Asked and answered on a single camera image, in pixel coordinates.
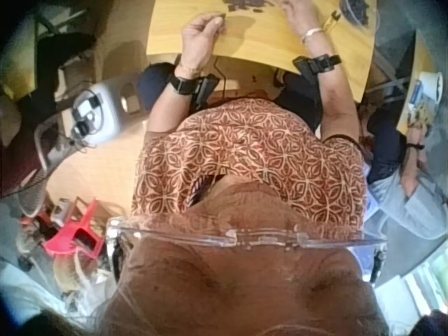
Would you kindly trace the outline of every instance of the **patterned dress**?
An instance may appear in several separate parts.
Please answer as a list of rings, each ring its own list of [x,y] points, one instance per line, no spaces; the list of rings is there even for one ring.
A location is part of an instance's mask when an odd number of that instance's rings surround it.
[[[263,99],[240,99],[190,116],[153,137],[136,168],[134,215],[183,213],[204,176],[233,175],[271,187],[314,222],[359,229],[363,157],[336,136],[324,143],[296,115]]]

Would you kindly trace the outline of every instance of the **cup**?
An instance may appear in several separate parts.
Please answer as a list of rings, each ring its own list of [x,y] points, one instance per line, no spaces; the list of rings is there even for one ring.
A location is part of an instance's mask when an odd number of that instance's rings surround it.
[[[419,79],[423,84],[423,93],[439,104],[443,94],[442,73],[421,72]]]

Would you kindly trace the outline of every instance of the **cable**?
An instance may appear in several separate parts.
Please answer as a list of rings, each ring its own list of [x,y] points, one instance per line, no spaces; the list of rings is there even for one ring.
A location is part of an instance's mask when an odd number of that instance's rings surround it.
[[[225,98],[225,87],[227,85],[227,77],[225,77],[225,74],[218,68],[216,65],[218,63],[219,56],[216,56],[215,62],[213,63],[213,68],[218,72],[218,74],[223,77],[224,80],[224,87],[223,87],[223,97],[222,100]]]
[[[76,88],[78,88],[78,86],[80,86],[81,84],[85,84],[85,83],[90,84],[90,85],[91,85],[91,84],[94,84],[94,82],[93,82],[92,80],[82,80],[82,81],[79,82],[78,84],[76,84],[76,85],[74,85],[74,86],[72,86],[72,87],[66,89],[66,90],[65,90],[60,96],[58,96],[57,98],[62,99],[63,96],[69,94],[70,92],[72,92],[72,91],[74,91]]]
[[[103,111],[103,106],[101,105],[101,102],[100,102],[98,96],[97,96],[93,91],[91,91],[91,89],[84,89],[83,91],[86,91],[86,92],[89,92],[90,94],[92,94],[93,97],[95,97],[95,98],[97,99],[97,101],[99,102],[99,108],[100,108],[100,111],[101,111],[101,125],[98,127],[98,129],[97,129],[96,132],[94,132],[94,133],[89,133],[89,134],[88,134],[88,135],[95,135],[95,134],[97,134],[97,133],[102,129],[102,127],[104,126],[104,111]],[[50,127],[48,130],[52,130],[52,131],[56,132],[58,135],[64,137],[66,140],[69,141],[69,145],[75,147],[75,148],[76,148],[76,151],[78,151],[79,153],[87,154],[87,151],[83,151],[84,148],[91,148],[91,149],[95,149],[95,148],[96,148],[96,147],[93,147],[93,146],[86,146],[86,145],[83,144],[83,143],[79,143],[76,139],[73,139],[73,138],[71,138],[71,137],[69,137],[69,136],[67,136],[67,135],[65,135],[65,134],[63,134],[63,133],[61,133],[61,132],[59,132],[59,130],[55,131],[55,130],[53,129],[53,127]],[[45,180],[48,180],[50,177],[51,177],[51,174],[47,175],[46,177],[42,178],[41,180],[39,180],[39,181],[37,181],[37,182],[35,182],[35,183],[31,184],[31,185],[28,185],[28,186],[25,187],[25,188],[22,188],[22,189],[20,189],[20,190],[15,191],[15,192],[10,192],[10,193],[7,194],[7,195],[2,195],[2,194],[1,194],[1,191],[0,191],[0,200],[3,199],[3,198],[7,198],[7,197],[10,197],[10,196],[16,195],[16,194],[23,193],[23,192],[26,191],[26,190],[29,190],[29,189],[31,189],[31,188],[34,188],[34,187],[37,186],[38,184],[44,182]]]
[[[87,152],[83,152],[80,148],[78,148],[78,147],[76,146],[76,145],[79,146],[80,144],[79,144],[75,139],[72,139],[72,138],[68,137],[67,135],[65,135],[65,134],[63,134],[63,133],[60,133],[59,131],[55,131],[55,130],[53,129],[53,127],[50,127],[48,130],[52,130],[52,131],[56,132],[58,135],[64,137],[66,140],[69,141],[69,145],[75,147],[75,148],[76,148],[76,151],[78,151],[79,153],[81,153],[81,154],[86,154],[86,153],[87,153]],[[83,148],[92,148],[92,149],[95,149],[95,148],[96,148],[96,147],[91,147],[91,146],[85,146],[85,145],[83,145],[83,144],[81,144],[81,146],[82,146]],[[49,175],[45,176],[44,178],[42,178],[41,180],[39,180],[39,181],[37,181],[37,182],[35,182],[35,183],[31,184],[31,185],[28,185],[27,187],[24,187],[24,188],[22,188],[22,189],[20,189],[20,190],[17,190],[17,191],[15,191],[15,192],[10,192],[9,194],[6,194],[6,195],[2,195],[2,194],[1,194],[1,191],[0,191],[0,200],[2,200],[3,198],[7,198],[7,197],[10,197],[10,196],[14,196],[14,195],[16,195],[16,194],[23,193],[23,192],[26,191],[26,190],[29,190],[29,189],[31,189],[31,188],[34,188],[34,187],[37,186],[38,184],[44,182],[45,180],[48,180],[48,179],[51,177],[51,175],[52,175],[52,174],[49,174]]]

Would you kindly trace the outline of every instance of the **silver bangle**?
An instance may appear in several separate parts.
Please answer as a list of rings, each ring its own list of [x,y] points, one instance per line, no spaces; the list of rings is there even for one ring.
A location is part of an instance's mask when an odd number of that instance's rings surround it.
[[[305,33],[304,36],[302,36],[302,43],[305,44],[306,40],[311,36],[314,35],[315,33],[323,33],[323,29],[322,28],[313,28],[310,29],[309,31],[307,31]]]

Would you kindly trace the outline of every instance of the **wooden table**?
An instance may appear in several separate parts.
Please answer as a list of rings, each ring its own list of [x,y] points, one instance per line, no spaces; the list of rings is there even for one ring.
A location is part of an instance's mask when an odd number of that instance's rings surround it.
[[[417,80],[420,77],[420,73],[422,71],[426,72],[435,72],[435,68],[433,62],[431,61],[431,56],[429,55],[428,49],[425,45],[423,36],[420,31],[416,32],[415,36],[415,51],[414,51],[414,63],[412,65],[412,74],[411,80],[409,83],[409,90],[407,91],[407,96],[405,100],[405,105],[403,106],[403,110],[400,116],[400,120],[398,121],[397,130],[406,135],[407,134],[407,119],[408,114],[410,113],[410,109],[408,104],[412,98],[412,93],[414,92],[414,87]],[[433,122],[433,114],[429,113],[428,115],[423,115],[422,119],[428,118],[428,124],[432,124]]]
[[[36,21],[27,17],[6,45],[0,60],[0,78],[6,94],[13,100],[36,88]]]
[[[367,2],[371,8],[376,8],[377,0]],[[315,4],[322,24],[333,11],[340,9],[340,0],[315,0]],[[252,8],[229,13],[223,0],[155,0],[146,54],[180,53],[182,28],[196,15],[208,11],[227,14],[227,34],[219,38],[215,55],[298,72],[292,61],[307,54],[305,46],[289,26],[280,7],[269,4],[262,8],[262,13],[253,12]],[[371,15],[373,27],[376,20],[376,16]],[[328,34],[344,61],[353,96],[360,102],[372,62],[375,35],[355,28],[344,16]]]

